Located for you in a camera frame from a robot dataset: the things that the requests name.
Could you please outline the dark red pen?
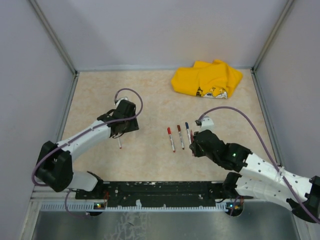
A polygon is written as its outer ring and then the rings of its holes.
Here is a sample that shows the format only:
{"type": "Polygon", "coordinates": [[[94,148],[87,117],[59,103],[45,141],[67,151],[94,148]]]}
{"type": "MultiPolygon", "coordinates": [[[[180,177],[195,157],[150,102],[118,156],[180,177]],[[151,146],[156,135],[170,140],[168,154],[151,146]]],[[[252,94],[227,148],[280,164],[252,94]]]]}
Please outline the dark red pen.
{"type": "Polygon", "coordinates": [[[194,141],[194,136],[193,136],[193,131],[190,129],[190,140],[191,140],[191,144],[193,143],[194,141]]]}

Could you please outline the white pen blue markings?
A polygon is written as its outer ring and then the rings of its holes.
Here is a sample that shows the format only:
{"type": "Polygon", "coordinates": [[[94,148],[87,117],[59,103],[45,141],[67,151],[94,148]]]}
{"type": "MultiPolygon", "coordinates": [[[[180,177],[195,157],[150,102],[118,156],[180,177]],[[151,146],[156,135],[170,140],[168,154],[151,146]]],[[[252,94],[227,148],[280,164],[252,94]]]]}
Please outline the white pen blue markings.
{"type": "Polygon", "coordinates": [[[179,135],[179,139],[180,139],[180,143],[181,143],[181,148],[184,150],[185,149],[185,144],[183,141],[183,136],[182,136],[182,131],[178,131],[178,135],[179,135]]]}

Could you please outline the white pen red tip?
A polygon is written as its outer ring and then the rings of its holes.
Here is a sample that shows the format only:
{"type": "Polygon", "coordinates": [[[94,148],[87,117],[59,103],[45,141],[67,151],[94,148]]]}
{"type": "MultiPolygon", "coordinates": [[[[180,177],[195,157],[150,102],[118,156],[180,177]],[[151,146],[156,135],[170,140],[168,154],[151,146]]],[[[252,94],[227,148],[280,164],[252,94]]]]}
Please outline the white pen red tip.
{"type": "Polygon", "coordinates": [[[174,145],[174,141],[173,141],[173,137],[172,137],[172,134],[168,134],[169,135],[169,139],[170,139],[170,144],[171,144],[171,147],[172,147],[172,151],[173,153],[176,152],[176,149],[175,149],[175,145],[174,145]]]}

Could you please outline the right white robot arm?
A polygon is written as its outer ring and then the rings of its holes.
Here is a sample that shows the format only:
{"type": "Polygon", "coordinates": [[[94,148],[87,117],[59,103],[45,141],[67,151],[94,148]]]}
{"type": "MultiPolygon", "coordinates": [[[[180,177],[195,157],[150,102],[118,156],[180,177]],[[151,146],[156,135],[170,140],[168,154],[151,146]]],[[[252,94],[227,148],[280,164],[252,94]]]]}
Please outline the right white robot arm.
{"type": "Polygon", "coordinates": [[[302,177],[273,166],[240,144],[224,143],[208,129],[196,132],[189,148],[195,157],[207,157],[229,171],[222,184],[227,197],[265,200],[304,221],[320,222],[318,176],[302,177]]]}

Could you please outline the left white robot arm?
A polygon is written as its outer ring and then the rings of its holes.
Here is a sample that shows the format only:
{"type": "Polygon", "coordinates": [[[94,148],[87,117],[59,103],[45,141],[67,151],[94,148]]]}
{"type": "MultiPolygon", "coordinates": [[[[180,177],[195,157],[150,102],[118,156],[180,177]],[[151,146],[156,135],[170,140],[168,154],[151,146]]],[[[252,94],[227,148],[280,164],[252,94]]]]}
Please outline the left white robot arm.
{"type": "Polygon", "coordinates": [[[101,178],[89,171],[75,171],[73,162],[100,142],[138,129],[136,105],[124,97],[117,101],[115,109],[102,114],[74,136],[44,143],[32,179],[39,179],[42,187],[48,186],[55,192],[83,190],[97,199],[104,192],[101,178]]]}

